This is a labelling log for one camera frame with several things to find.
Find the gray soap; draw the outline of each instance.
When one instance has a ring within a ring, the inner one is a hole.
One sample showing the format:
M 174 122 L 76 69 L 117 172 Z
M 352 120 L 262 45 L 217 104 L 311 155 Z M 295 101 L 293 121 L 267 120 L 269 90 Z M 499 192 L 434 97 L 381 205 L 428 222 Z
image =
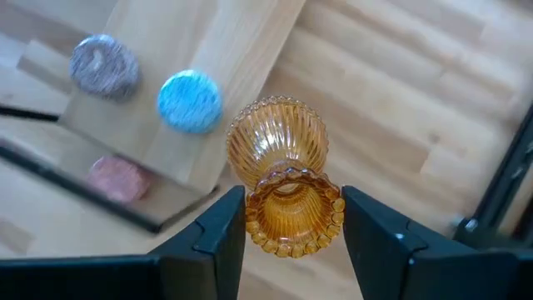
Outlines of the gray soap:
M 119 102 L 129 99 L 141 79 L 133 53 L 105 34 L 88 37 L 74 48 L 69 72 L 85 93 Z

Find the pink round object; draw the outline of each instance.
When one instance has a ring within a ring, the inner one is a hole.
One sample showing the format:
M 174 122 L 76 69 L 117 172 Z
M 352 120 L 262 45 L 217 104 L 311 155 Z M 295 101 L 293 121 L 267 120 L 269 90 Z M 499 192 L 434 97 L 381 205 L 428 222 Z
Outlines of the pink round object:
M 150 187 L 150 173 L 120 157 L 102 157 L 92 165 L 87 180 L 111 200 L 136 201 Z

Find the glass vase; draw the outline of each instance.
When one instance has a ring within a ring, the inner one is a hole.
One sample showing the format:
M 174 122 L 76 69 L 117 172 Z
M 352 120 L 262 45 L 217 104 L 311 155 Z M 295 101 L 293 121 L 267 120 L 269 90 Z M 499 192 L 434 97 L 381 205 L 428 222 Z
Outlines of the glass vase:
M 280 258 L 326 248 L 341 231 L 344 200 L 323 173 L 326 126 L 291 97 L 246 106 L 227 133 L 227 155 L 247 194 L 252 241 Z

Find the round soap bar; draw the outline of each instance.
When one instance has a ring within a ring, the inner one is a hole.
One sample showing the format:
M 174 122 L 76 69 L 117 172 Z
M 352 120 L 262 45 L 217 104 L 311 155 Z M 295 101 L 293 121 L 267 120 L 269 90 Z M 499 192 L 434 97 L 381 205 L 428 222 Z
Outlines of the round soap bar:
M 185 133 L 208 133 L 222 120 L 222 97 L 206 74 L 181 71 L 163 84 L 157 100 L 162 119 Z
M 141 78 L 133 53 L 105 34 L 88 37 L 74 48 L 69 72 L 84 92 L 117 101 L 128 99 Z
M 120 157 L 102 157 L 92 165 L 87 180 L 109 199 L 130 203 L 144 195 L 151 175 L 133 162 Z

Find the blue soap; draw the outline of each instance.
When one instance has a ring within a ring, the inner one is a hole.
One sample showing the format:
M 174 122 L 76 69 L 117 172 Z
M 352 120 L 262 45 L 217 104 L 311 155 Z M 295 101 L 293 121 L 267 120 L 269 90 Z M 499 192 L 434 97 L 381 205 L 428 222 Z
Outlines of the blue soap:
M 185 133 L 208 133 L 222 120 L 222 97 L 206 74 L 185 70 L 161 87 L 157 109 L 162 119 Z

